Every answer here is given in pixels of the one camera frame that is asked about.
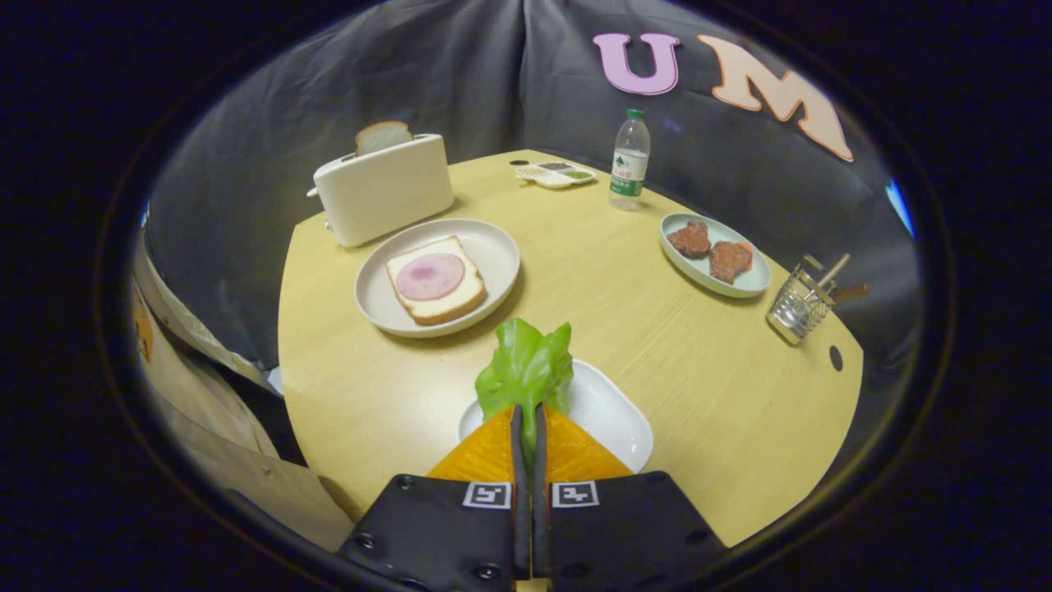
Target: yellow table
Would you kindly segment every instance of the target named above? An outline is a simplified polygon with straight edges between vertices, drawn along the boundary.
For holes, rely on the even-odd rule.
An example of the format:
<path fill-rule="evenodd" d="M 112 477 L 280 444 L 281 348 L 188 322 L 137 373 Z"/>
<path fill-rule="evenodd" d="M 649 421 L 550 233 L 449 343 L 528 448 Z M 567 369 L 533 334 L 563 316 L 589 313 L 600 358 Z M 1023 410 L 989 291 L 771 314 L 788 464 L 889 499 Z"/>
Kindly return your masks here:
<path fill-rule="evenodd" d="M 461 412 L 513 317 L 543 332 L 570 322 L 570 353 L 600 369 L 650 421 L 645 470 L 667 471 L 724 544 L 735 545 L 801 502 L 829 468 L 854 414 L 863 352 L 830 314 L 790 347 L 765 313 L 787 271 L 755 299 L 723 298 L 665 257 L 661 219 L 688 208 L 644 190 L 607 203 L 608 173 L 551 190 L 514 177 L 518 150 L 449 167 L 444 217 L 499 225 L 519 243 L 521 274 L 500 309 L 462 333 L 408 340 L 363 318 L 353 284 L 384 238 L 345 248 L 325 215 L 292 233 L 278 342 L 285 402 L 310 468 L 359 519 L 397 473 L 425 474 L 457 445 Z M 836 346 L 844 369 L 829 360 Z"/>

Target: plate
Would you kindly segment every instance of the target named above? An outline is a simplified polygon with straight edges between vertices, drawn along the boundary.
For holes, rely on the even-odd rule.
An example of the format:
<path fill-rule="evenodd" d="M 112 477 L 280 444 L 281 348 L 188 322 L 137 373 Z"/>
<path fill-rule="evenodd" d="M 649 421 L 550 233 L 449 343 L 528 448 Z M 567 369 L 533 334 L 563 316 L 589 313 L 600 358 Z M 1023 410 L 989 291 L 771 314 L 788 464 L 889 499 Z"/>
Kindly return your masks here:
<path fill-rule="evenodd" d="M 605 374 L 573 360 L 573 380 L 567 390 L 569 419 L 595 438 L 633 473 L 650 460 L 654 434 L 643 413 Z M 461 415 L 458 436 L 464 441 L 482 425 L 482 409 L 473 401 Z"/>
<path fill-rule="evenodd" d="M 486 284 L 486 300 L 459 320 L 430 327 L 417 325 L 394 298 L 385 263 L 448 236 L 459 237 L 468 257 L 479 266 Z M 419 339 L 449 335 L 481 322 L 501 306 L 519 277 L 520 263 L 514 239 L 492 224 L 468 218 L 432 220 L 400 231 L 369 254 L 355 281 L 355 303 L 369 323 L 387 333 Z"/>
<path fill-rule="evenodd" d="M 709 254 L 701 259 L 689 259 L 680 253 L 668 241 L 668 234 L 687 227 L 687 222 L 696 220 L 709 226 L 709 242 L 715 244 L 721 240 L 731 242 L 748 242 L 752 246 L 752 268 L 734 278 L 734 283 L 730 284 L 710 274 Z M 697 213 L 669 213 L 661 221 L 661 246 L 665 254 L 672 261 L 672 264 L 685 272 L 687 277 L 709 289 L 730 295 L 732 299 L 748 299 L 755 295 L 771 284 L 771 267 L 767 264 L 767 259 L 752 242 L 735 231 L 733 228 Z"/>
<path fill-rule="evenodd" d="M 548 170 L 541 166 L 542 164 L 552 164 L 559 162 L 560 164 L 566 164 L 567 168 L 561 170 Z M 543 172 L 533 172 L 537 169 L 544 170 Z M 562 172 L 562 170 L 576 170 L 579 172 L 585 172 L 588 176 L 581 179 L 574 179 L 573 177 L 568 177 Z M 569 162 L 563 162 L 561 160 L 549 160 L 546 162 L 539 162 L 537 164 L 529 164 L 526 166 L 520 166 L 515 168 L 515 176 L 520 179 L 525 179 L 527 181 L 533 181 L 539 185 L 548 188 L 563 188 L 570 185 L 580 185 L 587 183 L 596 177 L 595 172 L 588 170 L 587 168 L 582 168 L 580 166 L 574 166 Z"/>

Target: meat patty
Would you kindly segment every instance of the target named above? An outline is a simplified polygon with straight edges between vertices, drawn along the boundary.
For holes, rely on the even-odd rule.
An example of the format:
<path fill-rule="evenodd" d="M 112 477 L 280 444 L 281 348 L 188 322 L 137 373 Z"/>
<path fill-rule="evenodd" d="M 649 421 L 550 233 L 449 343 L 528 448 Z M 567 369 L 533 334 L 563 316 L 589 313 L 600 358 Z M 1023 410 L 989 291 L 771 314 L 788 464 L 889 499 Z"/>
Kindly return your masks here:
<path fill-rule="evenodd" d="M 712 246 L 709 253 L 709 265 L 712 277 L 733 284 L 737 273 L 745 270 L 752 262 L 752 252 L 749 249 L 726 240 L 721 240 Z"/>
<path fill-rule="evenodd" d="M 692 259 L 704 257 L 712 246 L 709 242 L 709 227 L 694 220 L 687 222 L 687 227 L 668 234 L 668 241 L 684 257 Z"/>

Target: water bottle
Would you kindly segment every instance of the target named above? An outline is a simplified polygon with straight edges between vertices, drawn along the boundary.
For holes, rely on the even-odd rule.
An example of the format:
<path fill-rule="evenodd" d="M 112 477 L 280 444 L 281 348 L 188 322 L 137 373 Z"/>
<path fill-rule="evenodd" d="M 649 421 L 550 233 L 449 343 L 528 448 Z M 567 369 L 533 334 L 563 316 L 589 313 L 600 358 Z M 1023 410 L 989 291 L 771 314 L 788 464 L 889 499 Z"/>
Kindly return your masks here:
<path fill-rule="evenodd" d="M 650 131 L 643 122 L 643 111 L 628 109 L 613 142 L 613 169 L 610 172 L 610 204 L 621 209 L 635 209 L 643 192 L 643 179 L 650 160 Z"/>

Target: peach letter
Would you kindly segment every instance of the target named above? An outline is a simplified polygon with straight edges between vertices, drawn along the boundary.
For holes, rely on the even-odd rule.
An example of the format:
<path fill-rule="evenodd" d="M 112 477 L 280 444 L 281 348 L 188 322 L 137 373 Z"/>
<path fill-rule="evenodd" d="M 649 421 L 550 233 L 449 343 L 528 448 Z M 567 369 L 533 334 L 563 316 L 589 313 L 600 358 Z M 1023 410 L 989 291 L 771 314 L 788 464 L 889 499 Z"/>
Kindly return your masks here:
<path fill-rule="evenodd" d="M 708 35 L 699 35 L 697 39 L 712 47 L 720 60 L 723 84 L 712 88 L 717 99 L 749 110 L 760 110 L 763 103 L 749 91 L 751 80 L 775 117 L 788 121 L 796 107 L 804 105 L 805 116 L 800 120 L 800 128 L 807 137 L 848 162 L 854 160 L 833 104 L 810 82 L 792 70 L 786 72 L 780 80 L 752 54 L 723 39 Z"/>

